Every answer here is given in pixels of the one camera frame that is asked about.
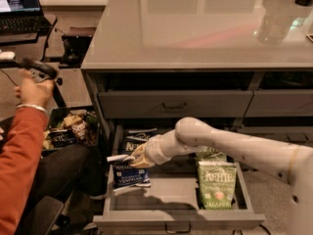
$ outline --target drawer handle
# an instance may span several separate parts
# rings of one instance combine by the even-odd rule
[[[170,230],[167,229],[167,225],[165,223],[165,231],[166,231],[167,234],[182,234],[182,233],[186,234],[186,233],[190,233],[192,231],[192,225],[189,222],[189,229],[185,230],[185,231],[183,231],[183,230],[181,230],[181,231],[170,231]]]
[[[162,106],[168,110],[168,111],[175,111],[175,110],[183,110],[183,109],[186,109],[187,108],[187,103],[182,103],[178,106],[166,106],[165,103],[162,103]]]

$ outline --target person's leg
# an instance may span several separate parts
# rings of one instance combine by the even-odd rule
[[[40,161],[26,211],[44,196],[65,203],[74,188],[92,196],[105,194],[106,184],[93,151],[79,145],[66,146]]]

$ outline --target computer mouse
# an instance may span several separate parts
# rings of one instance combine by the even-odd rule
[[[0,60],[13,60],[16,54],[13,51],[4,51],[0,53]]]

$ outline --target laptop keyboard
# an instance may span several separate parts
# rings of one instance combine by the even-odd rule
[[[0,31],[27,33],[36,32],[40,26],[40,17],[25,17],[0,20]]]

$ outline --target black controller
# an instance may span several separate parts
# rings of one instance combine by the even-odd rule
[[[58,72],[53,67],[29,58],[24,58],[20,66],[31,72],[31,77],[36,83],[43,82],[47,79],[55,79],[58,75]]]

